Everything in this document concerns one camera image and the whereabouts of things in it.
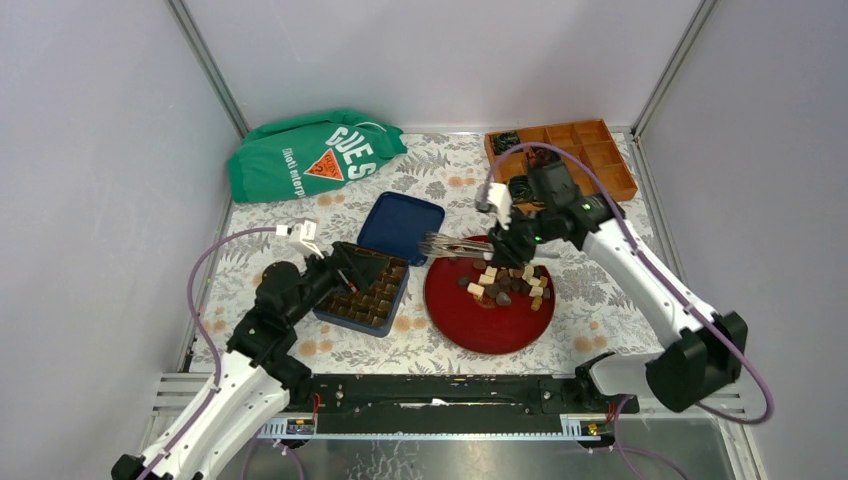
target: green bag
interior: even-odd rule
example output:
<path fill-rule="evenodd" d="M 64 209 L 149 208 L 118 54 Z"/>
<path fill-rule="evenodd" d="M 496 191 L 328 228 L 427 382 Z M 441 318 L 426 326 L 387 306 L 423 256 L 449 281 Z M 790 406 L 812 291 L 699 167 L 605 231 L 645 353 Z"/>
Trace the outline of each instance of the green bag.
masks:
<path fill-rule="evenodd" d="M 227 162 L 233 200 L 276 202 L 341 188 L 406 153 L 402 133 L 353 110 L 262 125 Z"/>

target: floral tablecloth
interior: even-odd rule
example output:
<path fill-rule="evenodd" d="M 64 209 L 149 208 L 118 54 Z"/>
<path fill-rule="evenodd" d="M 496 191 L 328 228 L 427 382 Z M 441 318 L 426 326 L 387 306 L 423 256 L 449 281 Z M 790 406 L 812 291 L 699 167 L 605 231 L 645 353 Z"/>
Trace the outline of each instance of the floral tablecloth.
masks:
<path fill-rule="evenodd" d="M 624 136 L 614 137 L 629 161 Z M 336 240 L 355 242 L 374 200 L 384 191 L 444 207 L 447 214 L 442 233 L 463 237 L 485 232 L 494 220 L 474 210 L 472 201 L 488 168 L 483 135 L 411 134 L 403 140 L 409 147 L 407 155 L 340 190 L 280 203 L 234 205 L 228 233 L 312 219 L 319 225 L 320 247 Z M 637 232 L 654 248 L 641 195 L 623 207 Z M 544 262 L 556 285 L 554 318 L 538 340 L 519 352 L 481 355 L 445 338 L 430 322 L 424 306 L 425 265 L 411 269 L 388 336 L 371 337 L 309 314 L 296 326 L 298 342 L 291 353 L 318 373 L 562 374 L 573 373 L 575 366 L 607 350 L 659 350 L 647 321 L 604 270 L 570 244 L 554 242 L 547 244 L 545 251 L 561 255 Z M 280 260 L 303 268 L 303 259 L 273 235 L 242 237 L 225 247 L 202 310 L 203 324 L 219 350 L 253 305 L 262 271 Z M 190 371 L 212 371 L 203 340 L 198 338 L 194 348 Z"/>

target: white chocolate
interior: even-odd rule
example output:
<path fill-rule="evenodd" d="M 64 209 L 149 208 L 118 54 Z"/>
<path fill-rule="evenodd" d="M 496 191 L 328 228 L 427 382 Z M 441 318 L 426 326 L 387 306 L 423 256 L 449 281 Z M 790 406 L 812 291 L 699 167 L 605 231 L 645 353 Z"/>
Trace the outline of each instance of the white chocolate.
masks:
<path fill-rule="evenodd" d="M 483 288 L 480 285 L 477 285 L 476 283 L 473 283 L 473 282 L 468 284 L 468 288 L 466 290 L 468 291 L 468 293 L 470 293 L 471 295 L 474 295 L 475 297 L 478 297 L 478 298 L 482 297 L 483 293 L 486 291 L 485 288 Z"/>

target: orange logo on bag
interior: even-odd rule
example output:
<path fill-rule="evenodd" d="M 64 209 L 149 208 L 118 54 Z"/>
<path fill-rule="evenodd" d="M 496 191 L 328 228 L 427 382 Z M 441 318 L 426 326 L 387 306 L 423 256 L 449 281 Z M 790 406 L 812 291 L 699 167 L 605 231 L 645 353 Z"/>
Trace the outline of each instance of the orange logo on bag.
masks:
<path fill-rule="evenodd" d="M 339 167 L 339 161 L 336 160 L 336 154 L 332 148 L 327 149 L 324 155 L 317 162 L 313 163 L 305 172 L 306 175 L 313 177 L 329 178 L 331 180 L 344 181 L 342 169 Z"/>

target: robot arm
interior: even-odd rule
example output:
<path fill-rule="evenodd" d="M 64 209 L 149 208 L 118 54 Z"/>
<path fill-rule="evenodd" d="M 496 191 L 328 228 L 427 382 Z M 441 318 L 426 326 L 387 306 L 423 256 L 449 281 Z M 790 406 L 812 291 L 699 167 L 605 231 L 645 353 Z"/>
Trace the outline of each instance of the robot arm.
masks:
<path fill-rule="evenodd" d="M 562 161 L 529 168 L 528 179 L 545 210 L 525 215 L 503 198 L 503 189 L 490 190 L 490 205 L 499 213 L 503 206 L 511 212 L 508 222 L 499 216 L 489 230 L 492 262 L 516 268 L 533 259 L 538 244 L 555 239 L 573 243 L 615 279 L 645 315 L 665 349 L 647 355 L 607 354 L 587 362 L 577 372 L 590 380 L 592 391 L 587 395 L 653 396 L 670 410 L 681 412 L 739 378 L 739 360 L 692 312 L 712 319 L 713 325 L 744 351 L 747 325 L 739 315 L 731 312 L 721 316 L 693 294 L 649 249 L 638 248 L 644 242 L 625 221 L 639 250 L 634 251 L 612 210 L 619 207 L 607 204 L 599 194 L 583 196 Z M 673 288 L 685 292 L 685 304 L 637 254 L 647 257 Z"/>
<path fill-rule="evenodd" d="M 278 233 L 308 255 L 305 272 L 289 262 L 265 269 L 254 307 L 227 342 L 217 385 L 210 377 L 140 457 L 122 456 L 112 469 L 113 480 L 216 478 L 262 424 L 290 402 L 306 400 L 312 372 L 288 355 L 297 340 L 294 325 L 333 291 L 367 289 L 386 260 L 357 255 L 341 243 L 324 254 L 312 243 L 311 222 L 282 228 Z"/>

